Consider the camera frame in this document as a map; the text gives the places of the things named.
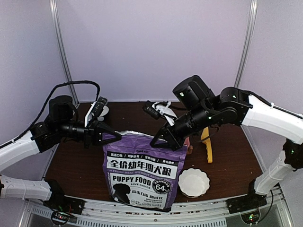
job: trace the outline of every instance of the white wall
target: white wall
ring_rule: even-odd
[[[303,1],[259,0],[249,57],[240,85],[283,108],[303,113]],[[276,159],[285,138],[250,128],[266,165]],[[281,186],[296,227],[302,226],[303,171]]]
[[[98,82],[111,101],[176,100],[173,88],[194,74],[216,94],[233,86],[249,10],[249,0],[58,2],[73,80]]]
[[[65,77],[49,0],[2,0],[0,15],[0,144],[2,144],[29,126],[38,115],[51,89],[56,84],[65,82]],[[61,88],[56,94],[68,93],[68,89]],[[41,180],[50,154],[50,151],[47,151],[26,158],[5,169],[1,174]],[[0,200],[1,227],[16,226],[22,204],[22,200]]]

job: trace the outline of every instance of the wooden table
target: wooden table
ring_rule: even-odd
[[[105,122],[116,131],[133,130],[155,135],[164,120],[155,120],[142,110],[142,102],[109,103]],[[80,119],[84,119],[90,104],[79,106]],[[223,125],[211,138],[212,164],[207,163],[206,147],[190,138],[193,153],[186,157],[184,169],[199,168],[210,178],[210,189],[195,199],[184,196],[180,190],[175,202],[190,202],[226,198],[246,194],[248,184],[262,172],[256,157],[240,127]],[[73,141],[60,143],[46,179],[55,179],[66,195],[86,199],[109,201],[108,189],[102,170],[104,154],[102,147],[85,149]]]

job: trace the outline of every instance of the yellow tool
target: yellow tool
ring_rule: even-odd
[[[204,140],[205,138],[209,137],[209,129],[208,127],[203,129],[201,140]],[[210,142],[210,138],[202,141],[206,145],[207,150],[207,162],[212,163],[213,162],[213,150],[212,150],[212,144]]]

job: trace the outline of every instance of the scalloped bowl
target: scalloped bowl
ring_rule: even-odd
[[[179,176],[178,185],[184,195],[195,198],[206,193],[210,187],[209,181],[205,172],[190,168]]]

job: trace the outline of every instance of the purple bag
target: purple bag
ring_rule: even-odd
[[[178,151],[152,148],[152,136],[134,131],[121,134],[120,141],[103,146],[103,171],[110,195],[127,205],[170,211],[187,147]]]

